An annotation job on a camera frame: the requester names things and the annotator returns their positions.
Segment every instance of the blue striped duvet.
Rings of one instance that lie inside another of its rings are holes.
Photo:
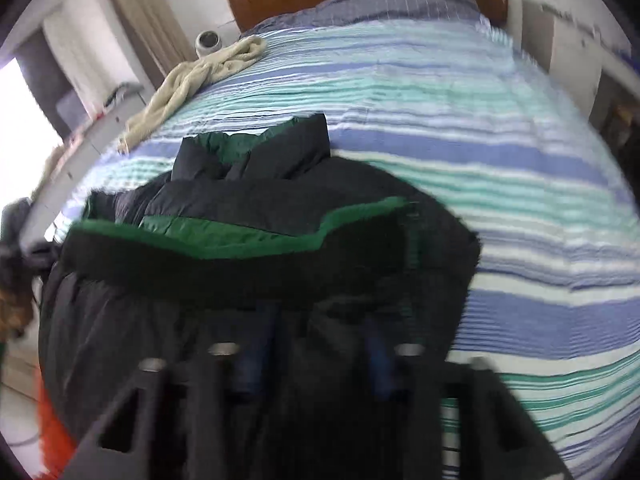
[[[640,225],[597,134],[482,25],[391,20],[263,35],[263,60],[196,96],[88,190],[172,167],[183,136],[259,133],[324,112],[332,147],[431,193],[482,239],[449,359],[484,356],[579,479],[600,478],[640,416]],[[447,475],[456,412],[444,407]]]

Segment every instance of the cable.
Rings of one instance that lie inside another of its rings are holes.
[[[19,442],[8,442],[7,446],[8,447],[23,447],[23,446],[30,446],[31,444],[34,444],[35,442],[40,440],[40,432],[36,433],[35,435],[25,439],[25,440],[21,440]]]

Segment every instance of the window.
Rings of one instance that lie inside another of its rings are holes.
[[[0,70],[0,208],[31,194],[61,143],[11,60]]]

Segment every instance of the green lining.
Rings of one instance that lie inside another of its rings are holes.
[[[94,194],[90,193],[84,202],[80,218],[82,220],[91,220],[94,215]]]
[[[291,238],[288,235],[261,231],[251,227],[223,224],[203,218],[184,216],[145,216],[140,222],[140,228],[181,240],[186,244],[206,248],[262,243],[279,238]]]
[[[233,164],[241,160],[248,152],[258,144],[283,133],[294,124],[306,119],[305,117],[294,117],[282,124],[276,124],[267,128],[260,135],[253,134],[233,134],[225,132],[209,132],[198,134],[196,141],[204,146],[207,151],[215,153],[222,164]]]
[[[257,258],[272,254],[297,253],[318,250],[325,237],[343,225],[366,220],[375,216],[391,214],[408,205],[407,200],[389,197],[380,202],[357,204],[336,209],[324,215],[322,222],[313,234],[299,237],[279,237],[277,239],[229,244],[222,247],[200,247],[170,238],[156,232],[149,232],[130,224],[114,224],[104,220],[84,220],[71,226],[70,233],[82,230],[95,234],[122,238],[140,242],[161,249],[175,251],[191,258],[230,259]]]

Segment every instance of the white cabinet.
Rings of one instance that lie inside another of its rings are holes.
[[[124,131],[127,120],[144,107],[145,102],[139,94],[130,94],[89,127],[84,133],[82,143],[33,204],[20,234],[20,244],[23,248],[43,238],[73,190],[97,162],[108,144]]]
[[[522,3],[522,48],[589,117],[602,72],[602,47],[537,2]]]

